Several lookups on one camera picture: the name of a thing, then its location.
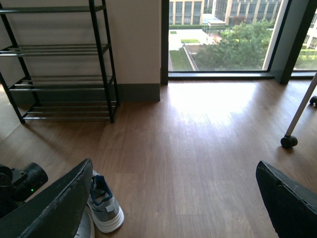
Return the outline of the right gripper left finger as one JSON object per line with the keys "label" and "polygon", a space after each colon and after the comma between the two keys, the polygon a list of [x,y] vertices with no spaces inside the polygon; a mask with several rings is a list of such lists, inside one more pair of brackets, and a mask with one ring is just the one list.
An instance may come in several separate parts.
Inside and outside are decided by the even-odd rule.
{"label": "right gripper left finger", "polygon": [[73,238],[90,192],[92,161],[85,159],[40,193],[0,218],[2,238]]}

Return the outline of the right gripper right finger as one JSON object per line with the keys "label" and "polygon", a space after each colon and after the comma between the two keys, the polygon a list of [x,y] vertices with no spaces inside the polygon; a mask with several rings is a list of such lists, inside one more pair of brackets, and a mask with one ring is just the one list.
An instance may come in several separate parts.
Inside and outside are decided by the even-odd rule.
{"label": "right gripper right finger", "polygon": [[271,223],[280,238],[317,236],[317,194],[269,163],[260,161],[256,179]]}

